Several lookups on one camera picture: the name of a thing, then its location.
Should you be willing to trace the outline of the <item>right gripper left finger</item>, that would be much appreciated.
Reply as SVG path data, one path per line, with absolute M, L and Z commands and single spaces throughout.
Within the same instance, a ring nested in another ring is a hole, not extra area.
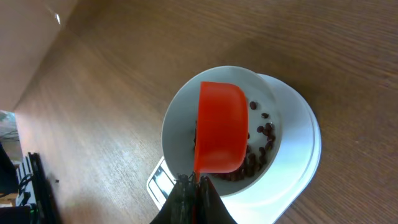
M 179 174 L 165 204 L 150 224 L 195 223 L 196 199 L 196 173 L 192 173 L 190 176 Z

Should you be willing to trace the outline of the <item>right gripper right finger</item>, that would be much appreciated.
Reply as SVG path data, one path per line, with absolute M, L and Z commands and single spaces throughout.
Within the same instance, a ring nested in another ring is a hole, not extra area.
M 198 190 L 196 223 L 236 224 L 209 177 L 201 177 Z

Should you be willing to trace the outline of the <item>orange measuring scoop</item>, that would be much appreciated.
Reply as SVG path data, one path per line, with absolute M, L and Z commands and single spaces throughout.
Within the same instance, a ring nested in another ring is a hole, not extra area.
M 240 168 L 248 141 L 248 109 L 243 91 L 229 83 L 201 82 L 193 171 L 225 174 Z

